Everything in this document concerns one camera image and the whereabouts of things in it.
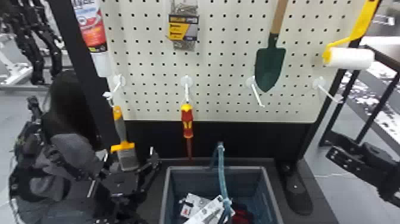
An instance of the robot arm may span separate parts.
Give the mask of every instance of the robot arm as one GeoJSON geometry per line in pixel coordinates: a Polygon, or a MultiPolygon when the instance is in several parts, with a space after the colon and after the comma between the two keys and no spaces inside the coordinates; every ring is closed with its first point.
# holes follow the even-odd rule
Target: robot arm
{"type": "Polygon", "coordinates": [[[18,0],[10,0],[5,3],[7,12],[4,13],[4,23],[7,24],[15,34],[15,42],[22,54],[32,63],[33,73],[30,78],[32,84],[44,84],[43,67],[44,59],[41,56],[38,46],[33,39],[30,27],[23,14],[23,9],[18,0]]]}
{"type": "Polygon", "coordinates": [[[333,147],[326,157],[341,168],[377,188],[379,196],[400,208],[395,194],[400,188],[400,162],[382,149],[367,142],[361,146],[351,138],[331,133],[333,147]]]}
{"type": "Polygon", "coordinates": [[[34,6],[31,6],[30,0],[21,0],[21,2],[23,4],[24,15],[27,18],[31,30],[46,44],[50,51],[52,63],[50,74],[52,77],[55,77],[63,69],[61,50],[54,43],[54,40],[60,41],[60,39],[50,28],[44,6],[40,0],[32,1],[34,6]]]}

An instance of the white pegboard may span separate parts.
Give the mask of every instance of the white pegboard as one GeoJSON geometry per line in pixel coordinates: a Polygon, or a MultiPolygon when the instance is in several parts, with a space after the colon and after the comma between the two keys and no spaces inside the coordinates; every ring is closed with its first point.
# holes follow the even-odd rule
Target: white pegboard
{"type": "Polygon", "coordinates": [[[174,51],[166,38],[169,0],[102,0],[107,41],[116,73],[127,85],[115,98],[126,120],[180,120],[188,74],[195,120],[314,122],[325,96],[312,88],[336,69],[322,66],[327,43],[348,36],[364,0],[289,1],[277,47],[286,48],[276,86],[259,90],[257,104],[246,79],[256,52],[267,47],[277,0],[199,1],[194,52],[174,51]]]}

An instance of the gray bin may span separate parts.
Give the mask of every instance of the gray bin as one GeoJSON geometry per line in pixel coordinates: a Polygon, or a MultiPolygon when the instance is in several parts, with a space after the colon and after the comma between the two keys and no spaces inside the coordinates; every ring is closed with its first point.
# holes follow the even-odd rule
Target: gray bin
{"type": "MultiPolygon", "coordinates": [[[[254,214],[254,224],[283,224],[272,187],[263,167],[225,167],[228,196],[246,204],[254,214]]],[[[179,200],[188,193],[213,199],[220,195],[218,170],[208,167],[172,166],[167,170],[160,224],[182,224],[179,200]]]]}

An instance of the blue cable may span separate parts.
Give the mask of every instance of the blue cable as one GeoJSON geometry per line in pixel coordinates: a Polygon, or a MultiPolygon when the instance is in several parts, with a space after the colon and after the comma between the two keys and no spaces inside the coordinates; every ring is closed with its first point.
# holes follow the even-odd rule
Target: blue cable
{"type": "Polygon", "coordinates": [[[225,182],[225,171],[224,171],[224,145],[222,142],[218,142],[217,148],[214,150],[214,153],[212,154],[212,160],[210,164],[210,169],[214,167],[214,161],[217,159],[217,153],[218,153],[218,180],[220,183],[220,191],[221,195],[223,197],[223,204],[224,204],[224,212],[218,221],[218,224],[222,224],[225,220],[226,217],[228,217],[228,223],[231,223],[231,217],[230,217],[230,200],[228,197],[228,190],[226,189],[226,182],[225,182]]]}

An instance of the trowel handle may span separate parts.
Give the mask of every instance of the trowel handle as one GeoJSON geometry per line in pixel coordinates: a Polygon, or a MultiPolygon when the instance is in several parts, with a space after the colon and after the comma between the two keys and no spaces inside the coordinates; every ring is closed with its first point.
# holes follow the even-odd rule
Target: trowel handle
{"type": "Polygon", "coordinates": [[[278,0],[278,6],[275,10],[274,20],[272,22],[270,33],[279,33],[282,27],[283,17],[285,16],[286,6],[288,5],[288,0],[278,0]]]}

